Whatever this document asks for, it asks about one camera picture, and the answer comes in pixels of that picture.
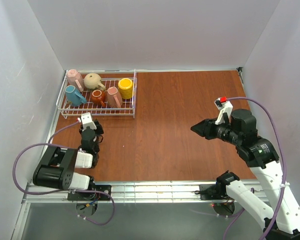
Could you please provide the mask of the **dark brown glazed mug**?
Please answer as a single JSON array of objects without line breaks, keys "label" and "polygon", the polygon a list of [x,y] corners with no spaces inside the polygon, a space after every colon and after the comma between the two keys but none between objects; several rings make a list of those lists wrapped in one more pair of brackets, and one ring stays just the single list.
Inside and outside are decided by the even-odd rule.
[{"label": "dark brown glazed mug", "polygon": [[96,89],[90,94],[90,100],[97,104],[98,106],[101,106],[103,108],[106,107],[106,94],[104,91]]}]

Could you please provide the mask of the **white mug pink handle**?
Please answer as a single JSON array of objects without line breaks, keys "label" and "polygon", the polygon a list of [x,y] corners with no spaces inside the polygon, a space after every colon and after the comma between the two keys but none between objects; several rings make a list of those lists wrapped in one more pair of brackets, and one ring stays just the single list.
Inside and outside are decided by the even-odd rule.
[{"label": "white mug pink handle", "polygon": [[107,89],[106,98],[111,108],[121,108],[123,104],[122,96],[115,86]]}]

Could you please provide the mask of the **white mug blue handle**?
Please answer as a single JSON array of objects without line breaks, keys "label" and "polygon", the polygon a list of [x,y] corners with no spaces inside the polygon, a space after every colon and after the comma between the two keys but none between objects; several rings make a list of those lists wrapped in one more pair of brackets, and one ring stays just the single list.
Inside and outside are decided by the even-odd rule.
[{"label": "white mug blue handle", "polygon": [[70,102],[70,105],[73,107],[78,107],[82,104],[86,104],[87,100],[81,92],[73,85],[68,85],[65,88],[65,95],[67,100]]}]

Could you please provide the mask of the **beige speckled round mug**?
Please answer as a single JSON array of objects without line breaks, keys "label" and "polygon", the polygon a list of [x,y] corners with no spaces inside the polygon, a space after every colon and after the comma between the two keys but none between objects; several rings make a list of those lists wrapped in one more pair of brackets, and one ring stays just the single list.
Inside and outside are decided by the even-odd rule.
[{"label": "beige speckled round mug", "polygon": [[85,88],[90,91],[94,91],[94,90],[105,91],[106,90],[106,87],[103,84],[101,76],[98,75],[97,73],[88,73],[84,77],[83,83],[84,83]]}]

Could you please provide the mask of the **yellow enamel mug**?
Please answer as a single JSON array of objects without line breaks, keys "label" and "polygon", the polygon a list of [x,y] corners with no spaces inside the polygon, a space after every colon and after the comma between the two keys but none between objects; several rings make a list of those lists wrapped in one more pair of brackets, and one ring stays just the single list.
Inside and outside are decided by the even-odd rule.
[{"label": "yellow enamel mug", "polygon": [[130,78],[122,78],[118,82],[118,90],[125,100],[133,97],[133,81]]}]

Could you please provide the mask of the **pink faceted mug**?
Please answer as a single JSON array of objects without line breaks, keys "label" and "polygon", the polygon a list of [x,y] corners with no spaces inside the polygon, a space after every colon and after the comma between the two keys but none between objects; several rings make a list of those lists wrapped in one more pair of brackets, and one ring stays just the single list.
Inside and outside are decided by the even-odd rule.
[{"label": "pink faceted mug", "polygon": [[66,73],[66,78],[70,85],[77,88],[80,92],[84,91],[84,79],[76,69],[69,69]]}]

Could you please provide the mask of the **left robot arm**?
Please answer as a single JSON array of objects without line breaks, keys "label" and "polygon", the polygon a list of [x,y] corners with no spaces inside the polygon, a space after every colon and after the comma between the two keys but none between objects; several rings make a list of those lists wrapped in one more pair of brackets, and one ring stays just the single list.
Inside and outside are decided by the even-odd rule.
[{"label": "left robot arm", "polygon": [[104,130],[97,119],[80,126],[78,148],[48,146],[37,165],[32,181],[36,186],[58,190],[91,190],[94,178],[75,172],[93,169],[99,160]]}]

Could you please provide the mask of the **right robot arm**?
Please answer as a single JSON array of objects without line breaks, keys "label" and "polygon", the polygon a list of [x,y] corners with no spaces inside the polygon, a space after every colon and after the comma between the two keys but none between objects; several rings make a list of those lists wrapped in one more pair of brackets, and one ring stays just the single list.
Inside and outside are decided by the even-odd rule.
[{"label": "right robot arm", "polygon": [[205,119],[190,129],[207,140],[220,139],[235,146],[258,179],[269,204],[252,193],[233,172],[216,179],[222,195],[236,200],[260,225],[266,240],[300,240],[300,206],[289,185],[283,184],[283,170],[272,143],[259,136],[257,120],[250,110],[236,109],[224,123]]}]

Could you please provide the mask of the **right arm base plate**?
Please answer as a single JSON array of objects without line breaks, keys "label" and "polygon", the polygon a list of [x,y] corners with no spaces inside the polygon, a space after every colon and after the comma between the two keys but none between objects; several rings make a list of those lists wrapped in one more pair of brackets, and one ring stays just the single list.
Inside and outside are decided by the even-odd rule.
[{"label": "right arm base plate", "polygon": [[195,190],[194,194],[200,195],[201,200],[226,200],[228,198],[225,190],[217,183],[200,184],[199,190]]}]

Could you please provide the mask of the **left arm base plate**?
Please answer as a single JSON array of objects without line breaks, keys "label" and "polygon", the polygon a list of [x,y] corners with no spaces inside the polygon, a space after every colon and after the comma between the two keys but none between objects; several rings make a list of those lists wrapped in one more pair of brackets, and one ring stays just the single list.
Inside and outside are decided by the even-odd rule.
[{"label": "left arm base plate", "polygon": [[86,202],[92,202],[94,200],[97,201],[109,201],[110,198],[107,195],[101,194],[101,193],[96,193],[95,191],[103,192],[108,195],[111,195],[112,193],[112,186],[109,184],[106,185],[94,185],[92,187],[92,192],[74,192],[71,191],[67,195],[67,200],[68,201],[86,201]]}]

